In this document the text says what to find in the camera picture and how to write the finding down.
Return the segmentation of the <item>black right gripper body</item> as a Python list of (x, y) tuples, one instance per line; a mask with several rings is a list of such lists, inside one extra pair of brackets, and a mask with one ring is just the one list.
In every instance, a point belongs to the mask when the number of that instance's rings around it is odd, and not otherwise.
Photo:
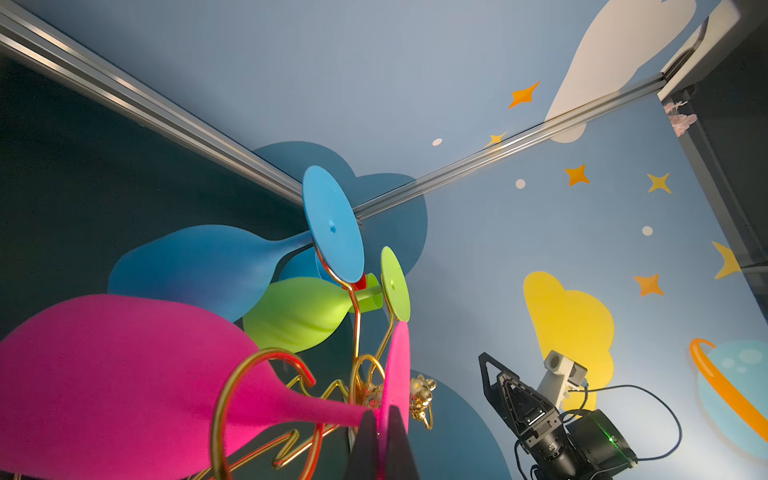
[(498, 374), (488, 400), (534, 460), (540, 479), (576, 479), (583, 462), (569, 440), (559, 410), (514, 374)]

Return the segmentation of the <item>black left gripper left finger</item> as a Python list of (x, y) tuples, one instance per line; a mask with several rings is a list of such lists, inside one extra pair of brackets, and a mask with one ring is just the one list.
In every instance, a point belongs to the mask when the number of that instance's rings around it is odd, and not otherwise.
[(372, 410), (364, 413), (356, 440), (344, 472), (344, 480), (377, 480), (379, 442), (376, 416)]

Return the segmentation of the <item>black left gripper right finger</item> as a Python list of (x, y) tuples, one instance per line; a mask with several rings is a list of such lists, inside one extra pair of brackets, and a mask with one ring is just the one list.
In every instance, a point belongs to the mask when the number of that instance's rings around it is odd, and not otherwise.
[(383, 475), (385, 480), (420, 480), (406, 423), (396, 405), (389, 408)]

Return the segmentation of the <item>red wine glass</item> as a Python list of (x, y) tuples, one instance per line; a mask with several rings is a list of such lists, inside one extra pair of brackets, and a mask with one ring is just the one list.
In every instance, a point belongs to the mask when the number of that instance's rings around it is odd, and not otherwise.
[(367, 278), (363, 275), (357, 282), (351, 284), (354, 291), (361, 291), (367, 288)]

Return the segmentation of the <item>green wine glass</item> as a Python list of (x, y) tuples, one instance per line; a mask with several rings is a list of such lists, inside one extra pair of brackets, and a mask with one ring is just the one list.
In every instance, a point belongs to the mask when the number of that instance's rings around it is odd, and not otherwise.
[[(407, 322), (411, 303), (405, 275), (394, 251), (381, 251), (383, 307), (397, 321)], [(245, 333), (260, 348), (292, 353), (324, 342), (355, 306), (341, 286), (317, 278), (297, 277), (271, 284), (258, 303), (243, 316)]]
[(373, 273), (367, 273), (367, 288), (355, 291), (359, 309), (362, 313), (380, 310), (383, 307), (383, 293), (377, 277)]

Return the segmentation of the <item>pink wine glass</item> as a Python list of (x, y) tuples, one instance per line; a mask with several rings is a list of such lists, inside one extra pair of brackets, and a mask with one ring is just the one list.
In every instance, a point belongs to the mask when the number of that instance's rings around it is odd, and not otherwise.
[(1, 467), (41, 479), (181, 479), (210, 463), (217, 401), (257, 345), (192, 305), (70, 299), (1, 343)]

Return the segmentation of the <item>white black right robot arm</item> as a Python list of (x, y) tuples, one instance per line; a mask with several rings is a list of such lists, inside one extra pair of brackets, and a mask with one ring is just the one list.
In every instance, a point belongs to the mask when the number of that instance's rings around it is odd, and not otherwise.
[(478, 356), (483, 392), (517, 437), (516, 446), (534, 460), (534, 479), (611, 479), (638, 459), (600, 410), (579, 408), (570, 424), (560, 411), (569, 387), (586, 384), (587, 369), (552, 350), (540, 385), (525, 384), (487, 353)]

